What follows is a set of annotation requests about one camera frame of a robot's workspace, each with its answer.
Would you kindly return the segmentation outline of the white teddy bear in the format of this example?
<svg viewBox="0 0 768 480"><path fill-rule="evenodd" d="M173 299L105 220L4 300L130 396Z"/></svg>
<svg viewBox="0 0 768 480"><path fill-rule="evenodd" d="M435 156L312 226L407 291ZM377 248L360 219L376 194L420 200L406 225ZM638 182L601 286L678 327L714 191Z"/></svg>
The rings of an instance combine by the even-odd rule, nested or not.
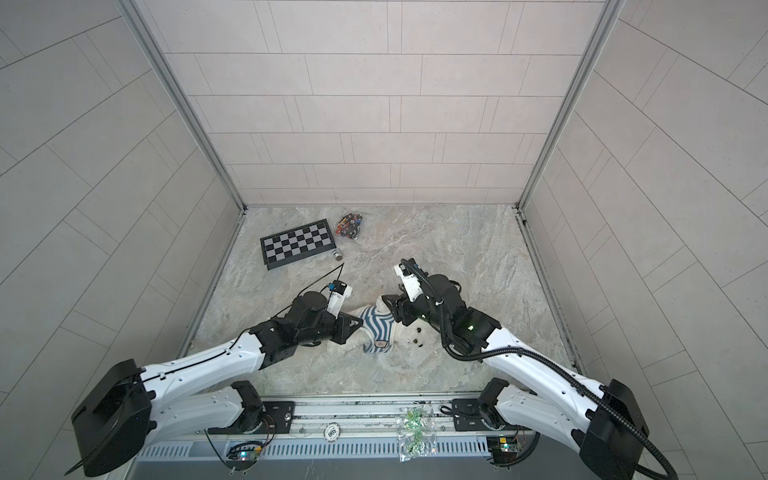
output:
<svg viewBox="0 0 768 480"><path fill-rule="evenodd" d="M385 306L381 296L379 296L373 304L359 307L350 312L350 315L360 318L362 311L368 306ZM348 345L359 347L363 351L363 343L367 340L367 335L362 330L362 327L358 329L350 339L347 341ZM430 355L440 347L439 335L424 321L417 320L410 326L405 326L401 323L396 323L394 326L394 333L392 337L393 346L387 353L367 354L373 356L384 355L399 355L406 352L412 352L418 360Z"/></svg>

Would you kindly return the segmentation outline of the blue white striped shirt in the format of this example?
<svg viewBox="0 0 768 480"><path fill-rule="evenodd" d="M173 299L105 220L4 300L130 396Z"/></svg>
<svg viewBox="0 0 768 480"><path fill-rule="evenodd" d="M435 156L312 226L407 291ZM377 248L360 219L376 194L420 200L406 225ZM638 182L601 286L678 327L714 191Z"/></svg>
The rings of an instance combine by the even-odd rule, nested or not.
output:
<svg viewBox="0 0 768 480"><path fill-rule="evenodd" d="M387 353L393 346L395 319L387 306L368 306L360 318L363 320L362 330L367 335L363 343L366 354Z"/></svg>

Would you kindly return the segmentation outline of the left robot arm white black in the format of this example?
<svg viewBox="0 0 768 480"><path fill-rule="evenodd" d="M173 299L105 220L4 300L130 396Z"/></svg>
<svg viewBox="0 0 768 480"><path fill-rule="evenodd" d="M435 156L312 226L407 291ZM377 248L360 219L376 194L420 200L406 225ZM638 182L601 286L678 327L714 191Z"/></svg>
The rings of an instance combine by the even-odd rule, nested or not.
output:
<svg viewBox="0 0 768 480"><path fill-rule="evenodd" d="M245 375L290 358L300 346L343 345L364 324L341 310L345 295L308 292L284 316L243 330L222 345L165 363L113 365L71 416L80 460L98 477L145 446L198 430L248 433L266 423L266 410Z"/></svg>

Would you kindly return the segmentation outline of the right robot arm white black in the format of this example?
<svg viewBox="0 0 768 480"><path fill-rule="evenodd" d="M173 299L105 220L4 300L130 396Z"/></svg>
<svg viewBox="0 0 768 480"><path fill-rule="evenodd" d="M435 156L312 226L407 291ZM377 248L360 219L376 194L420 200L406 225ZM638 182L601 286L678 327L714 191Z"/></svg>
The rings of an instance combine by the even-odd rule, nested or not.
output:
<svg viewBox="0 0 768 480"><path fill-rule="evenodd" d="M480 414L493 428L525 426L579 454L601 479L631 479L639 472L649 435L632 390L604 384L569 370L462 300L458 285L444 275L394 268L401 294L383 301L397 322L428 323L446 352L459 361L479 361L521 382L490 381L480 397Z"/></svg>

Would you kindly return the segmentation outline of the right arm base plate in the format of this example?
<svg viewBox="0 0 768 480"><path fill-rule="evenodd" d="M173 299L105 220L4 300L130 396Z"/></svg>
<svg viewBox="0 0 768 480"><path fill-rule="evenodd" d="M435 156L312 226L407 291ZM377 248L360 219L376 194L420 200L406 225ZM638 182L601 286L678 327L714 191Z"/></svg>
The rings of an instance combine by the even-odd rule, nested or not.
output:
<svg viewBox="0 0 768 480"><path fill-rule="evenodd" d="M526 430L526 427L502 422L493 426L481 415L479 403L475 399L455 398L440 407L442 415L449 417L457 432L492 432Z"/></svg>

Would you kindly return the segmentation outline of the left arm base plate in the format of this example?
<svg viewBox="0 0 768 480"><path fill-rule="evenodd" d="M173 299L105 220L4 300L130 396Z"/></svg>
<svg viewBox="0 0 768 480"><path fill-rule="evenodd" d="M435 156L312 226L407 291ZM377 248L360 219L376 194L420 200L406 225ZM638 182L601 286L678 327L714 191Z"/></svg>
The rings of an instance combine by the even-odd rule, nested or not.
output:
<svg viewBox="0 0 768 480"><path fill-rule="evenodd" d="M228 426L210 428L210 435L272 435L287 434L294 414L294 402L266 402L260 410L245 407L240 415Z"/></svg>

